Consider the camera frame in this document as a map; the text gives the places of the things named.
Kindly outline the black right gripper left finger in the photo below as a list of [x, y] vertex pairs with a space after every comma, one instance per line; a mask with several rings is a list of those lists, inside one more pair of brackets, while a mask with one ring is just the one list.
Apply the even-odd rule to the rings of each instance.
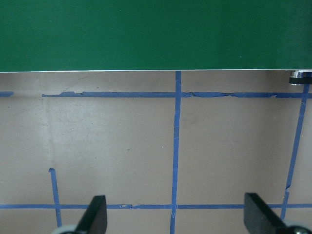
[[107, 205], [105, 195], [94, 196], [83, 214], [76, 234], [105, 234], [107, 231]]

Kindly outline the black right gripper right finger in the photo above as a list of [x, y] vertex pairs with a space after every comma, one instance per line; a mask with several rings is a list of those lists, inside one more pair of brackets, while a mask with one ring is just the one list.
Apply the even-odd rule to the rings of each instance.
[[244, 195], [244, 225], [250, 234], [281, 234], [287, 229], [257, 193]]

